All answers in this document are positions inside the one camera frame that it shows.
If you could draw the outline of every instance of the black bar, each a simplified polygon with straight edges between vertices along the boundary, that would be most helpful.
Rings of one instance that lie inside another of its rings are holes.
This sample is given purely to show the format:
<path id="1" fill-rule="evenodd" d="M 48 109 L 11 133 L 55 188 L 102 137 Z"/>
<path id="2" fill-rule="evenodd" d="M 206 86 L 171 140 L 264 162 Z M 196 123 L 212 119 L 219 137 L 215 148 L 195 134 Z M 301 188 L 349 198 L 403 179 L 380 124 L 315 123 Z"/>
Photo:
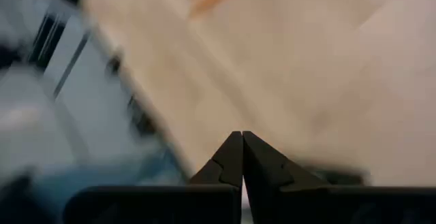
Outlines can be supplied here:
<path id="1" fill-rule="evenodd" d="M 77 60 L 79 59 L 80 54 L 82 54 L 82 51 L 87 44 L 89 39 L 89 33 L 85 33 L 82 37 L 82 40 L 80 40 L 80 43 L 76 49 L 76 51 L 73 54 L 73 57 L 71 58 L 71 61 L 69 61 L 67 68 L 62 74 L 62 77 L 59 81 L 59 83 L 56 85 L 56 88 L 54 89 L 54 96 L 57 97 L 58 94 L 61 92 L 61 89 L 63 85 L 65 84 L 65 81 L 67 80 L 69 74 L 71 73 L 71 70 L 73 70 L 74 64 L 76 64 Z"/>
<path id="2" fill-rule="evenodd" d="M 44 44 L 44 48 L 35 63 L 36 67 L 43 71 L 47 68 L 48 63 L 50 62 L 53 53 L 55 52 L 56 46 L 59 43 L 59 40 L 61 39 L 64 30 L 64 22 L 58 21 L 54 24 L 54 27 L 50 31 L 48 39 Z"/>
<path id="3" fill-rule="evenodd" d="M 46 40 L 48 39 L 48 34 L 53 28 L 53 25 L 55 23 L 55 19 L 50 16 L 49 14 L 46 14 L 42 24 L 40 26 L 40 29 L 38 30 L 38 34 L 35 38 L 35 41 L 33 43 L 33 50 L 32 53 L 29 56 L 29 63 L 36 63 L 41 51 L 44 48 L 44 44 L 46 43 Z"/>

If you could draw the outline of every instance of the blurred background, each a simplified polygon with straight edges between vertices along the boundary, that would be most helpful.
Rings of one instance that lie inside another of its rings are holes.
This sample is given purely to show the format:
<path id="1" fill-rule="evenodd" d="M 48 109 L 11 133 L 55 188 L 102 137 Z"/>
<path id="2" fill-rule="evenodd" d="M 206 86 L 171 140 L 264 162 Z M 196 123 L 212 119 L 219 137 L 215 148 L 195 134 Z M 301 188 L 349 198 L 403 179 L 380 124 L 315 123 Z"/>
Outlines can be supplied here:
<path id="1" fill-rule="evenodd" d="M 434 1 L 0 0 L 0 216 L 183 184 L 240 130 L 312 169 L 434 186 Z"/>

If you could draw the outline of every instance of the wooden surface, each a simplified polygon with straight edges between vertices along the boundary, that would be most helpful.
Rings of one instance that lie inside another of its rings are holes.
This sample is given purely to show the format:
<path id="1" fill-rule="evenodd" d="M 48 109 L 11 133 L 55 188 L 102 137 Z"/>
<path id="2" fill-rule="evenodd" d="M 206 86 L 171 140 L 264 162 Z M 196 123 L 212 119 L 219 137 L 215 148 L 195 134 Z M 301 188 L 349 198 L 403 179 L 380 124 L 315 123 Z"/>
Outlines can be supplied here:
<path id="1" fill-rule="evenodd" d="M 289 157 L 366 169 L 376 185 L 433 185 L 435 1 L 82 5 L 191 172 L 249 129 Z"/>

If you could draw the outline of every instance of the black plastic part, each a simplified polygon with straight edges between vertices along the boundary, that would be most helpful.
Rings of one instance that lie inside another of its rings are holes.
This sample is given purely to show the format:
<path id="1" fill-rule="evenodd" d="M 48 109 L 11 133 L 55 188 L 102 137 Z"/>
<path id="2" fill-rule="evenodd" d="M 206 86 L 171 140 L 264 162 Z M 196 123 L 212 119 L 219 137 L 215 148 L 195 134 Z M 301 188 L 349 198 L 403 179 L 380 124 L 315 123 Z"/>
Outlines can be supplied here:
<path id="1" fill-rule="evenodd" d="M 67 204 L 65 224 L 240 223 L 240 191 L 230 185 L 95 187 Z"/>
<path id="2" fill-rule="evenodd" d="M 74 223 L 240 223 L 243 138 L 233 132 L 183 187 L 93 187 L 74 196 Z"/>
<path id="3" fill-rule="evenodd" d="M 184 187 L 95 187 L 72 223 L 240 223 L 242 175 L 259 223 L 436 223 L 436 189 L 330 185 L 249 131 L 233 132 Z"/>
<path id="4" fill-rule="evenodd" d="M 281 187 L 295 190 L 326 184 L 251 133 L 244 137 L 244 179 L 254 223 L 280 221 Z"/>
<path id="5" fill-rule="evenodd" d="M 189 181 L 190 184 L 229 184 L 239 189 L 243 183 L 243 137 L 232 132 L 212 159 Z"/>
<path id="6" fill-rule="evenodd" d="M 244 132 L 254 223 L 436 223 L 436 189 L 330 185 Z M 294 179 L 288 183 L 285 179 Z"/>

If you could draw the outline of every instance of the wooden floor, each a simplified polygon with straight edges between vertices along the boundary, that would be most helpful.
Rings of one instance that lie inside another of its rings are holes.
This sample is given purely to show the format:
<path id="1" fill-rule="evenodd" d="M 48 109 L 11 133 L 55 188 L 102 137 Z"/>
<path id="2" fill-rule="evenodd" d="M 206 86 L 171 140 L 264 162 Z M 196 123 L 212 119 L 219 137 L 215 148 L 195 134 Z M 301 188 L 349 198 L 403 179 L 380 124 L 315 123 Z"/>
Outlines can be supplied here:
<path id="1" fill-rule="evenodd" d="M 191 172 L 233 130 L 434 185 L 436 0 L 82 0 Z"/>

